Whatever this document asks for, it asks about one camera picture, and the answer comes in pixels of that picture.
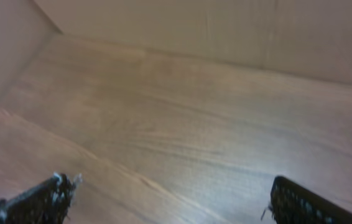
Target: wood grain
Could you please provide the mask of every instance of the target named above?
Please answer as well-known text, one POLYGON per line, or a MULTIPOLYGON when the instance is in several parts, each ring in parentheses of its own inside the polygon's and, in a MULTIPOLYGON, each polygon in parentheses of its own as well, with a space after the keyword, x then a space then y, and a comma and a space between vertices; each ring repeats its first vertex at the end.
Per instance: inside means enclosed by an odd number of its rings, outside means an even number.
POLYGON ((279 174, 352 211, 352 87, 58 35, 0 102, 0 197, 54 171, 71 223, 260 223, 279 174))

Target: wall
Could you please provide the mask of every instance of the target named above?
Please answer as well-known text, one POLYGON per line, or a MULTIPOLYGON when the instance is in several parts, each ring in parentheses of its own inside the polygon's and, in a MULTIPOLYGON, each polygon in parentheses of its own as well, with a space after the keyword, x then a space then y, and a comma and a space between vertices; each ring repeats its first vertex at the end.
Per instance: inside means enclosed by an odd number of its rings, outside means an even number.
POLYGON ((0 96, 54 32, 34 2, 0 0, 0 96))
POLYGON ((352 0, 35 0, 66 34, 352 84, 352 0))

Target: wooden floor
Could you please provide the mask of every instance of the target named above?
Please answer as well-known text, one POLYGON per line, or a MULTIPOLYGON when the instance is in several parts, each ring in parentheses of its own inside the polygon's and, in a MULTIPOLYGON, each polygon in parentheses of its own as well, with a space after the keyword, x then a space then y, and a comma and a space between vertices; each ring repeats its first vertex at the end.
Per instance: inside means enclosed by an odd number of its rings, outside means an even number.
POLYGON ((272 223, 279 174, 352 211, 352 87, 58 35, 0 102, 0 197, 54 171, 68 223, 272 223))

